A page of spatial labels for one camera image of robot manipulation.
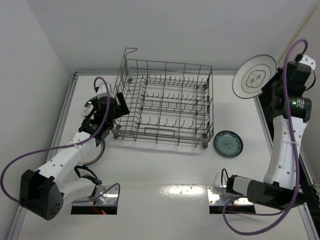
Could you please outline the large white plate blue rim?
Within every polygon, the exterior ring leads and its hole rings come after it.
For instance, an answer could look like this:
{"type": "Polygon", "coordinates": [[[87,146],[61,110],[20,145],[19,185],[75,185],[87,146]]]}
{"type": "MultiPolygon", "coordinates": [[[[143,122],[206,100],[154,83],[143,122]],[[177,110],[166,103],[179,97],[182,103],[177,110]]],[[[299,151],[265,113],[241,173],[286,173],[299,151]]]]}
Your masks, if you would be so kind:
{"type": "Polygon", "coordinates": [[[232,80],[233,93],[241,99],[251,99],[262,93],[262,88],[277,72],[277,62],[266,54],[248,59],[237,70],[232,80]]]}

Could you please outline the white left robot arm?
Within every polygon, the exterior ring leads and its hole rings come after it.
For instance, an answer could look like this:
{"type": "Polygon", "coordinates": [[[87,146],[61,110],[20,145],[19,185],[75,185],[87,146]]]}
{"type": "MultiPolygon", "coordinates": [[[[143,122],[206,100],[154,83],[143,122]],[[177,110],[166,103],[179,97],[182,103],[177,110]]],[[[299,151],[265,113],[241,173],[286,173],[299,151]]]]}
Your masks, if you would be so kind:
{"type": "Polygon", "coordinates": [[[37,170],[27,170],[21,176],[19,205],[49,221],[68,203],[98,202],[103,196],[102,181],[96,175],[80,175],[63,184],[67,175],[82,168],[82,159],[97,148],[110,134],[115,119],[129,114],[124,95],[115,96],[101,84],[95,88],[93,109],[83,120],[70,147],[62,149],[37,170]]]}

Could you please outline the small teal patterned plate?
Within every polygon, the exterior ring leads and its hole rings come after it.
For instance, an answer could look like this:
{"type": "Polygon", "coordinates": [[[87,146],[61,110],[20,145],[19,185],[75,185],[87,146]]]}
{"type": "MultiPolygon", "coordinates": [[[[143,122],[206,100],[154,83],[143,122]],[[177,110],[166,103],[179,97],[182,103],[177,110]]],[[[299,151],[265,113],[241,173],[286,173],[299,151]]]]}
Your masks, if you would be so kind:
{"type": "Polygon", "coordinates": [[[213,146],[219,155],[226,158],[235,158],[242,153],[244,143],[235,132],[223,130],[215,135],[213,146]]]}

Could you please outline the white plate green red rim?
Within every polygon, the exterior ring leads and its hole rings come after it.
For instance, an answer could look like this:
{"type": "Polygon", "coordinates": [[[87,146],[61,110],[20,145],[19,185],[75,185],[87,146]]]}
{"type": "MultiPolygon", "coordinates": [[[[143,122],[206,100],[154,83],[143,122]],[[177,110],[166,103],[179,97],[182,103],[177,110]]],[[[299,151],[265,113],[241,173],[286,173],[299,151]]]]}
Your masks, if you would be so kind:
{"type": "Polygon", "coordinates": [[[86,118],[89,113],[92,111],[92,109],[94,108],[93,106],[93,101],[96,101],[98,98],[92,97],[91,99],[89,99],[83,106],[83,110],[82,110],[82,115],[84,118],[86,118]]]}

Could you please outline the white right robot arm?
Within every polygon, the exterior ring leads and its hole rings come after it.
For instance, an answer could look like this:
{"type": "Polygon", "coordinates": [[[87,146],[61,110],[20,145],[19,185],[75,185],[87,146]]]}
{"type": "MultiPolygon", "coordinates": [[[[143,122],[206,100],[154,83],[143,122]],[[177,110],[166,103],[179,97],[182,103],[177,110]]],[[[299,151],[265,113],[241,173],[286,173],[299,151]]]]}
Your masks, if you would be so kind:
{"type": "Polygon", "coordinates": [[[232,81],[232,90],[237,97],[265,97],[265,106],[271,110],[273,144],[263,181],[232,175],[226,184],[226,192],[232,196],[246,197],[251,203],[281,211],[290,206],[298,188],[296,161],[312,109],[312,101],[303,97],[303,93],[315,63],[299,60],[290,61],[286,66],[290,113],[285,107],[283,70],[273,57],[266,54],[254,56],[237,70],[232,81]]]}

